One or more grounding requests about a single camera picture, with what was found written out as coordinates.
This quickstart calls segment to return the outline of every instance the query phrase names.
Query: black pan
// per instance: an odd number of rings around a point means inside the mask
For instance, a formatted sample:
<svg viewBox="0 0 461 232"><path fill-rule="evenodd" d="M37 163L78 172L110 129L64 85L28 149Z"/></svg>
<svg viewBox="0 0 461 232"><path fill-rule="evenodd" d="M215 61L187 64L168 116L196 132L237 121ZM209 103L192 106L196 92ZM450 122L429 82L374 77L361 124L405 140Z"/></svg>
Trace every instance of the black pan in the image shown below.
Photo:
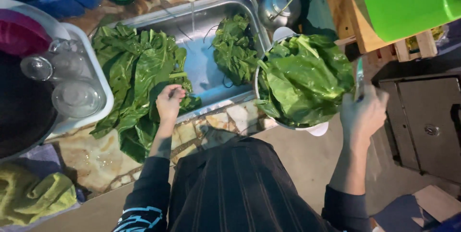
<svg viewBox="0 0 461 232"><path fill-rule="evenodd" d="M0 51L0 162L41 144L58 116L51 102L53 85L24 76L20 62Z"/></svg>

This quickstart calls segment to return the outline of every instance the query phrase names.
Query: concrete floor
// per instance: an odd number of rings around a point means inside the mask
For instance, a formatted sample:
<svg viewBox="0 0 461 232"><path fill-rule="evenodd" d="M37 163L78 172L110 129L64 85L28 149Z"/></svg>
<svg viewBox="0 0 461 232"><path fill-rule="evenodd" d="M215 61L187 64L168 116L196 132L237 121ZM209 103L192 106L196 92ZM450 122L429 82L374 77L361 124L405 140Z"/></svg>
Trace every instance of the concrete floor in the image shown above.
<svg viewBox="0 0 461 232"><path fill-rule="evenodd" d="M254 137L271 143L290 174L300 196L318 213L324 204L325 186L335 168L342 147L342 127L339 116L330 121L327 133L315 137L306 131L283 127L261 132ZM170 170L170 182L174 170ZM372 138L368 152L366 174L366 199L369 214L382 210L395 198L414 193L427 185L435 184L456 196L460 188L431 176L394 164L384 129ZM86 202L79 209L50 219L33 232L111 231L122 213L125 197L132 184L123 186Z"/></svg>

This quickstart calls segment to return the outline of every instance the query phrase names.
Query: stainless steel sink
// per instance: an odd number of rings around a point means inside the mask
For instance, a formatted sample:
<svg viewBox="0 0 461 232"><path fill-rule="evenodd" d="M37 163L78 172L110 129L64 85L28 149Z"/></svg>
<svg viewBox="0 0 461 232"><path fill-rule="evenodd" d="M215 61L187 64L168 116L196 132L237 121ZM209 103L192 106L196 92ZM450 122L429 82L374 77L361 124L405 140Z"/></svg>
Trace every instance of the stainless steel sink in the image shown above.
<svg viewBox="0 0 461 232"><path fill-rule="evenodd" d="M228 16L246 13L250 18L252 35L257 35L258 57L270 46L266 29L257 17L255 0L198 0L194 2L195 31L192 27L190 4L153 12L123 21L139 30L153 29L175 35L178 46L187 49L184 70L192 82L194 94L202 99L202 108L178 117L177 122L227 106L237 101L253 98L250 84L232 86L231 81L218 70L213 59L211 41L217 25Z"/></svg>

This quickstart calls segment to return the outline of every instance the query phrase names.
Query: yellow-green towel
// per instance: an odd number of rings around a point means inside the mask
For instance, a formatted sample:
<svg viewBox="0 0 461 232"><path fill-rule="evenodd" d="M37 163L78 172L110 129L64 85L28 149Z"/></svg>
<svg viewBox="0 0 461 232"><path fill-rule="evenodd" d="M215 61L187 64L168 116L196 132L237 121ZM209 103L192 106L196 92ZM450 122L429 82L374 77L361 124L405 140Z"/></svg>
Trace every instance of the yellow-green towel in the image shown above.
<svg viewBox="0 0 461 232"><path fill-rule="evenodd" d="M61 173L40 181L21 166L0 165L0 226L27 226L76 202L72 181Z"/></svg>

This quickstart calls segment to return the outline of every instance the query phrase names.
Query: spinach bunch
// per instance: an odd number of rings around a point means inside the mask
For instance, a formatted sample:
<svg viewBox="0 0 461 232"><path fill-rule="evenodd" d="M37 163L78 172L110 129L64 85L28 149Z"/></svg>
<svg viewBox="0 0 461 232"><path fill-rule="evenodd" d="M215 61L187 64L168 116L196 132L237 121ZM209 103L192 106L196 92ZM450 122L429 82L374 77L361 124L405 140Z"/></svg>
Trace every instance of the spinach bunch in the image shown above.
<svg viewBox="0 0 461 232"><path fill-rule="evenodd" d="M249 19L237 14L221 21L212 41L214 61L234 85L251 82L256 70L255 38L249 34Z"/></svg>
<svg viewBox="0 0 461 232"><path fill-rule="evenodd" d="M259 109L292 127L329 121L345 92L354 89L352 64L321 35L300 35L276 43L259 60Z"/></svg>
<svg viewBox="0 0 461 232"><path fill-rule="evenodd" d="M168 84L181 84L187 95L180 113L201 105L190 96L192 85L184 72L186 49L173 36L117 24L100 27L93 37L93 49L114 95L112 111L90 134L96 139L112 129L118 131L120 150L139 163L149 154L160 118L155 100Z"/></svg>

